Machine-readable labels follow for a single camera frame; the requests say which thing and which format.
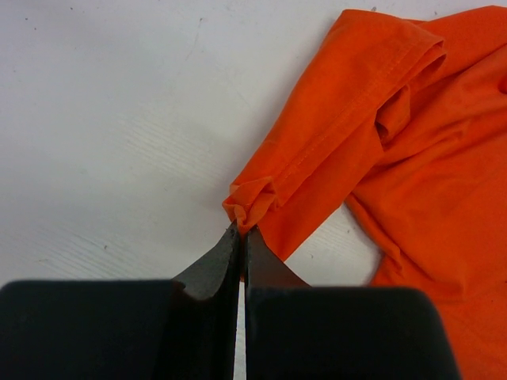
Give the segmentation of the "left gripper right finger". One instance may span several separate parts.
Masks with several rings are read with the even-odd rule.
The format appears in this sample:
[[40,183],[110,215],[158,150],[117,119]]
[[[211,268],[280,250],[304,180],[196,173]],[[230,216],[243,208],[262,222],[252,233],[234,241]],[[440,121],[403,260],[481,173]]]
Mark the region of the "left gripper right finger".
[[245,240],[249,379],[458,379],[442,321],[405,287],[312,287],[266,245]]

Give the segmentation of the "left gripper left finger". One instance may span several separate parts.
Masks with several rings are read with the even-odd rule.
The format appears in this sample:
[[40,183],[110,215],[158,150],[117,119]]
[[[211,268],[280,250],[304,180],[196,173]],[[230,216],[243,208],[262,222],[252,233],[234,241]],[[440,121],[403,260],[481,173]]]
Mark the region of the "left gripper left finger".
[[230,226],[172,279],[6,284],[2,378],[232,378],[240,242]]

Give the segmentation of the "orange t shirt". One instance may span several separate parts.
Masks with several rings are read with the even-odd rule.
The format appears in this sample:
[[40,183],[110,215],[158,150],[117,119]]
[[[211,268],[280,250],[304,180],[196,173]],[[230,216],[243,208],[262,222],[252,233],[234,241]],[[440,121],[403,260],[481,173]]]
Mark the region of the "orange t shirt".
[[506,10],[347,9],[223,207],[286,259],[342,204],[424,291],[466,379],[506,376]]

